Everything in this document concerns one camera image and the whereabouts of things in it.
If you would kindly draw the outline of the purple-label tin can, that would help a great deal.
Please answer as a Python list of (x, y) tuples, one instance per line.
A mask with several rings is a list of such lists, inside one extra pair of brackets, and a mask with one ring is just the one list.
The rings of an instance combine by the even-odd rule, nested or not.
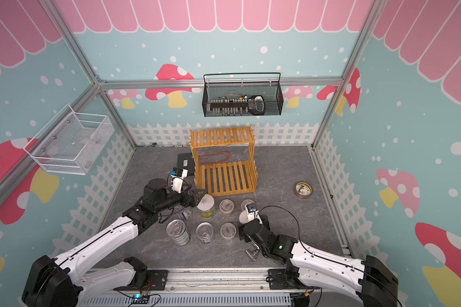
[(191, 207), (175, 206), (175, 213), (180, 220), (189, 220), (192, 217), (193, 209)]

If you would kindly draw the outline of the white-label jar with lid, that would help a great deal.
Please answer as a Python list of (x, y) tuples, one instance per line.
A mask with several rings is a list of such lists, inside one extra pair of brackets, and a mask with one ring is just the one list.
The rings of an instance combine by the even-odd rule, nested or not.
[(239, 215), (239, 222), (244, 225), (255, 219), (254, 212), (242, 211)]

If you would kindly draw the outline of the yellow seed jar white lid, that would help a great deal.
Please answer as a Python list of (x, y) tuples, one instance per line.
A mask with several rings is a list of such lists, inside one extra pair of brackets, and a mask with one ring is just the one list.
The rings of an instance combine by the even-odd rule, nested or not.
[(212, 218), (215, 215), (215, 212), (216, 212), (214, 198), (209, 194), (205, 194), (202, 197), (201, 201), (199, 202), (199, 204), (197, 206), (197, 209), (200, 212), (200, 215), (204, 219), (208, 220), (208, 219)]

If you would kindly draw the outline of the red-label clear plastic cup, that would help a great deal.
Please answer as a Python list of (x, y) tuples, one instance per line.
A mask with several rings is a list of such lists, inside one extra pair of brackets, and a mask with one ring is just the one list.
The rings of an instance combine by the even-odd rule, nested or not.
[(243, 211), (246, 211), (248, 205), (254, 206), (254, 204), (255, 202), (253, 200), (246, 199), (242, 201), (241, 208)]

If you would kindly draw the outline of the small silver pull-tab can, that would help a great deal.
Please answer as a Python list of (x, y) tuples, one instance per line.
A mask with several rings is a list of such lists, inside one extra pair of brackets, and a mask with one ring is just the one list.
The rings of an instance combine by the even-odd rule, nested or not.
[(196, 235), (200, 243), (209, 244), (214, 240), (214, 228), (210, 223), (201, 223), (196, 229)]

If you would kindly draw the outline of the brown-label clear plastic cup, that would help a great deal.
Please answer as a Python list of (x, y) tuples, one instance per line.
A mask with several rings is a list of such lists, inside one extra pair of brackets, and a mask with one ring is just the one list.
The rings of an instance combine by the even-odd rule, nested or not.
[(231, 216), (234, 211), (234, 202), (229, 199), (224, 199), (220, 202), (219, 209), (224, 216)]

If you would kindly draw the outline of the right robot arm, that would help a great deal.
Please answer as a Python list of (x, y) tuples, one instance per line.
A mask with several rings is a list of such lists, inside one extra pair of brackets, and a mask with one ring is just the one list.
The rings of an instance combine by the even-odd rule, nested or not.
[(288, 235), (275, 235), (254, 219), (239, 227), (239, 238), (265, 258), (285, 266), (269, 272), (271, 289), (327, 289), (364, 306), (400, 306), (397, 277), (376, 257), (340, 257)]

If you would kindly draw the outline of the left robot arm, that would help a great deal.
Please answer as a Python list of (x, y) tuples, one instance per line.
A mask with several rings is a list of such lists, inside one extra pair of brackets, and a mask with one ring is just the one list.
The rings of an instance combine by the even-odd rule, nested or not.
[(143, 195), (110, 226), (79, 246), (56, 257), (38, 258), (22, 294), (26, 306), (78, 306), (109, 290), (128, 287), (141, 291), (150, 283), (147, 266), (135, 257), (90, 273), (90, 269), (126, 242), (143, 234), (161, 212), (178, 205), (196, 207), (206, 189), (191, 185), (174, 191), (164, 179), (152, 179)]

